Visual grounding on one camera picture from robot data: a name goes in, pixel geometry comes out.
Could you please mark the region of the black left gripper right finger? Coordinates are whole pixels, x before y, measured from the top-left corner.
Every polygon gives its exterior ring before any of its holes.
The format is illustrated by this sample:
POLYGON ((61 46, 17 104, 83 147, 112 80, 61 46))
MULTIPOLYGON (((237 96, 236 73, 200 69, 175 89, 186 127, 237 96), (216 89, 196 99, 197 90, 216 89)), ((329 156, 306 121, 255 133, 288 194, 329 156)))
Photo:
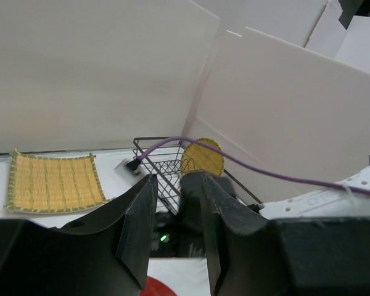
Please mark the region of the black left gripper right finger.
POLYGON ((269 220, 204 173, 181 194, 200 202, 212 295, 370 295, 370 217, 269 220))

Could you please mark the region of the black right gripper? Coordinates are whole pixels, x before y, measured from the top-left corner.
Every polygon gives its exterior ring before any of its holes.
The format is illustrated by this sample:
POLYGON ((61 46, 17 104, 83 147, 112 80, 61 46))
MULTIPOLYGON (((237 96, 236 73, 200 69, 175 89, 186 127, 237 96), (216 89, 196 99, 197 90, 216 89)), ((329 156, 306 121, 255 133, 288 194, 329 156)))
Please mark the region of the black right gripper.
POLYGON ((204 233, 200 199, 204 196, 200 177, 180 181, 177 214, 158 212, 151 243, 152 258, 203 258, 204 233))

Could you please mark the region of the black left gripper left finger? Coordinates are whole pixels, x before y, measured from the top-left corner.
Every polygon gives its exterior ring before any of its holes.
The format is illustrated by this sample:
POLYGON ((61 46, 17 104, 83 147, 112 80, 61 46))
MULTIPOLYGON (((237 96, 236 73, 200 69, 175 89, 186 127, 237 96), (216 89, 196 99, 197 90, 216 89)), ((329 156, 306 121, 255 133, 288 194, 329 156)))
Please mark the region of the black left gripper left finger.
POLYGON ((0 219, 0 295, 138 295, 146 286, 155 175, 61 228, 0 219))

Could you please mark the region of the red and teal floral plate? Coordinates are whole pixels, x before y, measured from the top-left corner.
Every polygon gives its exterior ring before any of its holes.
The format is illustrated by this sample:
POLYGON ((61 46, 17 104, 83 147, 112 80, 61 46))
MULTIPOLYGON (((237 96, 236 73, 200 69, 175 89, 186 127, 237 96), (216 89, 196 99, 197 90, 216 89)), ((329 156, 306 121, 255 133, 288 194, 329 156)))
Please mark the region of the red and teal floral plate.
POLYGON ((176 293, 161 281, 148 276, 146 287, 140 291, 140 296, 176 296, 176 293))

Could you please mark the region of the round yellow woven plate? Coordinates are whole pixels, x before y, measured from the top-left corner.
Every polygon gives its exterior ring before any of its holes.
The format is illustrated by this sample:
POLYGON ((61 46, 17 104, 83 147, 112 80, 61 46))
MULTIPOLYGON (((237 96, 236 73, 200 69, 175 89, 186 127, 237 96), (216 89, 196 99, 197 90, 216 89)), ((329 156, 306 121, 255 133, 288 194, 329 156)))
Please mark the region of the round yellow woven plate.
POLYGON ((224 171, 224 157, 204 146, 189 144, 181 157, 181 175, 204 171, 220 177, 224 171))

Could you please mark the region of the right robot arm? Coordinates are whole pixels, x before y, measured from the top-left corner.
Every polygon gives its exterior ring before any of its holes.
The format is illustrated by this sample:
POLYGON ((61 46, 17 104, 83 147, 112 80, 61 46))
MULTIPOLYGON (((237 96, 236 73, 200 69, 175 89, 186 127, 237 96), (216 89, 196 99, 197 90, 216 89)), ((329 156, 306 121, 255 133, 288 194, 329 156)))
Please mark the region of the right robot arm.
MULTIPOLYGON (((182 174, 178 213, 156 214, 157 226, 152 240, 153 258, 202 258, 205 243, 202 229, 200 196, 192 183, 198 172, 216 173, 206 157, 186 154, 180 162, 182 174)), ((329 188, 309 192, 280 202, 253 203, 249 209, 265 218, 297 218, 308 216, 370 216, 370 197, 329 188)))

